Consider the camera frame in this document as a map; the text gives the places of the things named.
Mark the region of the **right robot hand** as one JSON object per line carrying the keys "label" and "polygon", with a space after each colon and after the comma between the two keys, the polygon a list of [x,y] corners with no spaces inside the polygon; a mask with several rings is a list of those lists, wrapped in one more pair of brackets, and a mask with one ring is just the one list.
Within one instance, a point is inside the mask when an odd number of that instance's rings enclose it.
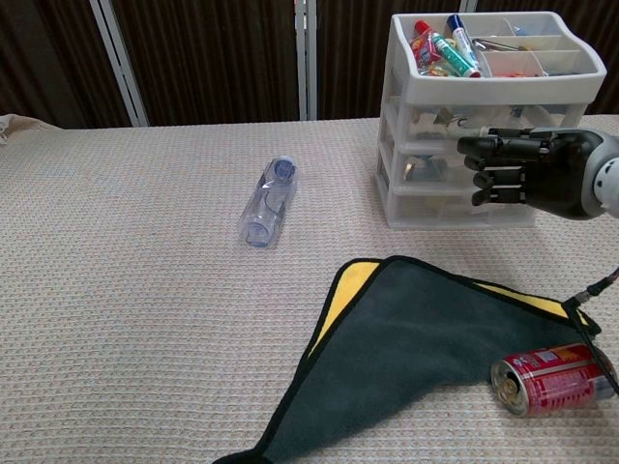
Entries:
{"label": "right robot hand", "polygon": [[524,204],[572,220],[618,217],[618,137],[600,130],[491,128],[457,150],[475,172],[474,206]]}

